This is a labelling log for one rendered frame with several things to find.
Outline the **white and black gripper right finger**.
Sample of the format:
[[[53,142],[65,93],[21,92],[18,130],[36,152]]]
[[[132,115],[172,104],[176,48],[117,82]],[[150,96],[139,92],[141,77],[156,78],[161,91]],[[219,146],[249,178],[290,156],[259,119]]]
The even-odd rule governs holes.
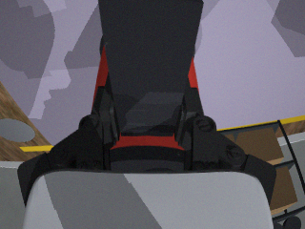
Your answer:
[[[191,87],[189,77],[186,85],[174,129],[174,140],[185,150],[183,171],[232,169],[252,174],[260,181],[270,207],[276,178],[274,165],[246,155],[217,131],[214,120],[204,115],[198,89]]]

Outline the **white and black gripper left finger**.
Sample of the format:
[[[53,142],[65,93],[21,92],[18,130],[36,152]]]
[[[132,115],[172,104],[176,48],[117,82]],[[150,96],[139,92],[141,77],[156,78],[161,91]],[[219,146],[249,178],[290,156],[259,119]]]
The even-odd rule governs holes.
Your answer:
[[[49,153],[29,159],[18,167],[17,175],[25,207],[32,184],[48,171],[64,168],[110,170],[110,148],[116,146],[119,137],[120,129],[108,73],[105,86],[97,88],[91,114],[80,120],[78,130],[54,145]]]

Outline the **red kettle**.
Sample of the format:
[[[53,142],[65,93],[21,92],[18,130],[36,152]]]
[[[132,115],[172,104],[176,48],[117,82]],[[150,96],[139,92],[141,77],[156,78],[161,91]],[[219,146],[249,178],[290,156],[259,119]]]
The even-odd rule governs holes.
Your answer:
[[[109,73],[120,129],[110,149],[112,171],[183,171],[184,149],[174,129],[188,77],[198,89],[193,51],[204,2],[98,0],[98,5],[104,47],[93,101]]]

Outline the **dark grey round disk with center stud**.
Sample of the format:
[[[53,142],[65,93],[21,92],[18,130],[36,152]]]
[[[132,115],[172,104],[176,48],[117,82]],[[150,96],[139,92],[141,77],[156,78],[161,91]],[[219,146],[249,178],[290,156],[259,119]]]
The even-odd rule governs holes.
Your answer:
[[[101,40],[100,40],[100,46],[99,46],[100,58],[101,58],[103,47],[104,47],[103,41],[104,41],[104,39],[103,39],[103,35],[102,35]],[[194,46],[194,52],[193,52],[193,59],[194,59],[194,56],[195,56],[195,46]]]

